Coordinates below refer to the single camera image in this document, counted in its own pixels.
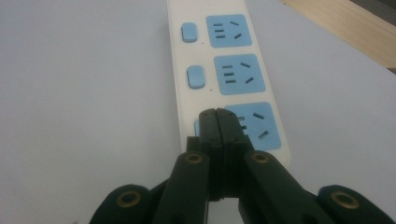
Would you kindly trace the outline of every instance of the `white power strip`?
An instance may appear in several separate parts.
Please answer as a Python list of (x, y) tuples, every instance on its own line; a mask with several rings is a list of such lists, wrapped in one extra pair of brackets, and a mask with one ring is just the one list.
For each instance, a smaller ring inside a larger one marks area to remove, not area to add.
[(223, 107), (256, 150), (284, 166), (290, 151), (244, 0), (168, 0), (182, 148), (199, 114)]

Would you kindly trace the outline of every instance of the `blue switch button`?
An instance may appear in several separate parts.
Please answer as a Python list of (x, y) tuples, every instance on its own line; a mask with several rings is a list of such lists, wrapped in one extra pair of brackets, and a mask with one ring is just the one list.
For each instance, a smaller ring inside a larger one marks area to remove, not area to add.
[(193, 43), (198, 39), (197, 26), (193, 22), (185, 22), (181, 26), (181, 35), (186, 43)]
[(205, 85), (204, 68), (200, 65), (192, 65), (187, 69), (187, 78), (190, 88), (201, 89)]

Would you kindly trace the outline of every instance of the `blue outlet panel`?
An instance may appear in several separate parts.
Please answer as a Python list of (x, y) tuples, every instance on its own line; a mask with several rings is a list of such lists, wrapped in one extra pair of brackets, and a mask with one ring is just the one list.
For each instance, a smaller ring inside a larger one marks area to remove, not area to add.
[(281, 147), (271, 105), (266, 102), (225, 106), (236, 114), (254, 149), (266, 151)]
[(218, 56), (215, 67), (223, 95), (265, 91), (262, 70), (254, 54)]
[(194, 131), (195, 131), (195, 136), (199, 136), (199, 132), (200, 132), (200, 129), (199, 129), (199, 120), (196, 120), (196, 121), (194, 122)]
[(252, 44), (247, 21), (242, 14), (206, 17), (213, 48), (249, 46)]

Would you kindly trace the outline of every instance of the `wooden surface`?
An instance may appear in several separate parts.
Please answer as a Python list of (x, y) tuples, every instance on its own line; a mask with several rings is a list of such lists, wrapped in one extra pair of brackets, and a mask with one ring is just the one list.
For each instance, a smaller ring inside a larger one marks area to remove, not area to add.
[(396, 68), (396, 27), (348, 0), (281, 0), (387, 68)]

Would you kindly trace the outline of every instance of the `mounting hole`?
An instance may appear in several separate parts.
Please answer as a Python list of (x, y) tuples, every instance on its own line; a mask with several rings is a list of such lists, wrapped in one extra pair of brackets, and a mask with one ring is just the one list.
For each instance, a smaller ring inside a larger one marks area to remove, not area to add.
[(266, 163), (270, 160), (270, 158), (265, 155), (265, 154), (261, 154), (261, 153), (255, 153), (253, 154), (253, 160), (259, 163)]
[(332, 199), (339, 205), (347, 209), (356, 209), (359, 207), (359, 202), (356, 198), (350, 196), (343, 191), (335, 191), (332, 193)]
[(303, 214), (300, 218), (300, 223), (302, 223), (302, 224), (318, 224), (318, 220), (309, 214)]
[(202, 156), (198, 154), (190, 154), (186, 157), (186, 161), (192, 164), (200, 163), (202, 160)]
[(186, 223), (186, 218), (183, 214), (173, 214), (169, 219), (170, 224), (184, 224)]
[(117, 198), (119, 207), (128, 208), (137, 205), (142, 196), (136, 190), (125, 191)]

